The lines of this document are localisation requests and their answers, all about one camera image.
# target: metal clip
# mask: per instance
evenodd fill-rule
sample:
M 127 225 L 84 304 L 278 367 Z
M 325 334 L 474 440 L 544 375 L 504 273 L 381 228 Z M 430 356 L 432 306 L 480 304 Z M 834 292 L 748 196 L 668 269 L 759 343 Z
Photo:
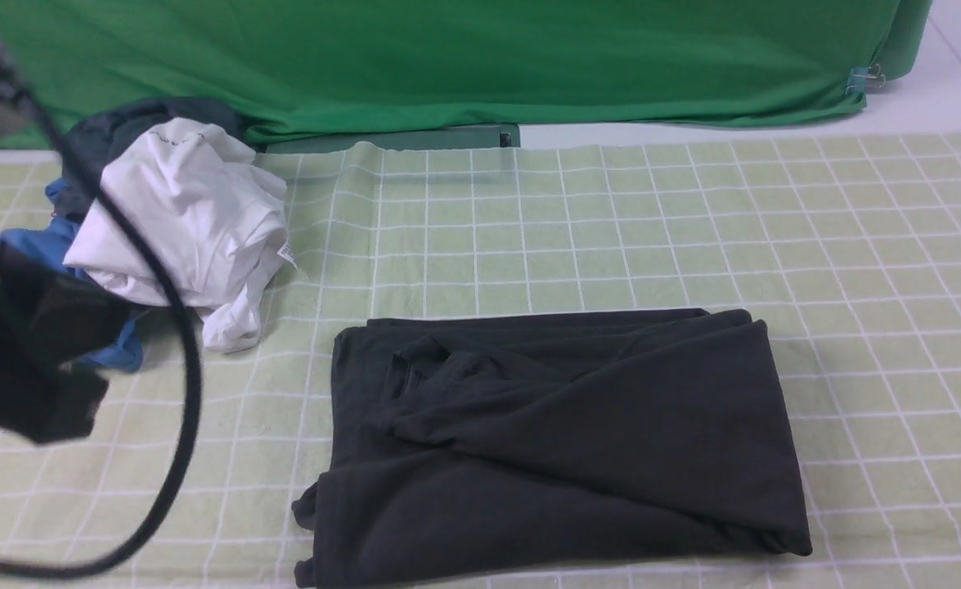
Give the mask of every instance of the metal clip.
M 887 76 L 883 74 L 880 64 L 873 64 L 873 67 L 851 68 L 851 74 L 847 77 L 847 87 L 843 90 L 843 96 L 849 97 L 851 94 L 863 93 L 872 87 L 873 89 L 883 88 L 887 83 Z

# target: white cloth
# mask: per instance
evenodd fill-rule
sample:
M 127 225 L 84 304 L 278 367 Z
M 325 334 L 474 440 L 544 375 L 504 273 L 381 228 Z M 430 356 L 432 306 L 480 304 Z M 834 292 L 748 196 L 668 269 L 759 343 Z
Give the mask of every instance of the white cloth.
M 266 284 L 290 258 L 287 184 L 252 165 L 255 152 L 217 124 L 173 119 L 143 133 L 102 171 L 102 186 L 150 243 L 187 306 L 204 320 L 204 346 L 254 346 Z M 129 301 L 165 306 L 152 272 L 98 202 L 64 264 L 83 268 Z

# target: grid pattern mat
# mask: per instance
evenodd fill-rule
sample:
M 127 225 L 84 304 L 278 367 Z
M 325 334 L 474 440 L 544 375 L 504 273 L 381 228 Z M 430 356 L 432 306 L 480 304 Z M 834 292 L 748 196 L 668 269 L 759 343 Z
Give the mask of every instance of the grid pattern mat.
M 258 348 L 207 356 L 199 450 L 159 537 L 85 585 L 292 587 L 311 537 L 290 501 L 330 459 L 331 340 L 365 317 L 741 306 L 771 328 L 813 556 L 451 585 L 961 589 L 961 134 L 260 164 L 290 180 L 298 269 L 263 301 Z M 57 174 L 0 165 L 0 228 L 43 227 Z M 182 396 L 176 340 L 143 330 L 146 368 L 114 378 L 90 439 L 0 434 L 0 552 L 87 558 L 139 522 Z

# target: dark gray cloth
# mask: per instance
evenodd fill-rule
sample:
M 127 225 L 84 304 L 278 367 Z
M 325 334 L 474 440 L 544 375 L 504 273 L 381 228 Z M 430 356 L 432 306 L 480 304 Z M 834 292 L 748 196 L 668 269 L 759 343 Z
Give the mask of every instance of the dark gray cloth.
M 748 312 L 369 321 L 335 340 L 300 587 L 570 560 L 812 551 Z
M 92 178 L 102 178 L 102 170 L 123 155 L 139 135 L 156 124 L 171 119 L 192 119 L 204 124 L 218 124 L 227 133 L 242 139 L 240 116 L 217 98 L 164 97 L 144 98 L 122 107 L 88 116 L 74 124 L 65 135 L 71 148 L 87 165 Z M 92 199 L 69 175 L 65 165 L 62 178 L 70 184 L 55 202 L 55 214 L 82 223 L 91 208 Z

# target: black cloth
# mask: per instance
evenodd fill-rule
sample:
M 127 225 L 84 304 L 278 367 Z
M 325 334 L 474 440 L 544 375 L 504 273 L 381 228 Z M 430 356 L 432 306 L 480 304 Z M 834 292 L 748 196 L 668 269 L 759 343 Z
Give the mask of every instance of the black cloth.
M 144 98 L 88 116 L 74 124 L 65 139 L 83 160 L 92 178 L 98 179 L 103 168 L 123 155 L 141 134 L 171 119 L 218 124 L 231 137 L 244 138 L 240 115 L 223 101 L 208 97 L 162 97 Z M 62 165 L 62 178 L 70 186 L 58 195 L 55 214 L 73 223 L 83 223 L 92 199 L 72 178 L 65 164 Z
M 748 312 L 369 321 L 335 339 L 300 587 L 571 560 L 809 555 L 767 326 Z

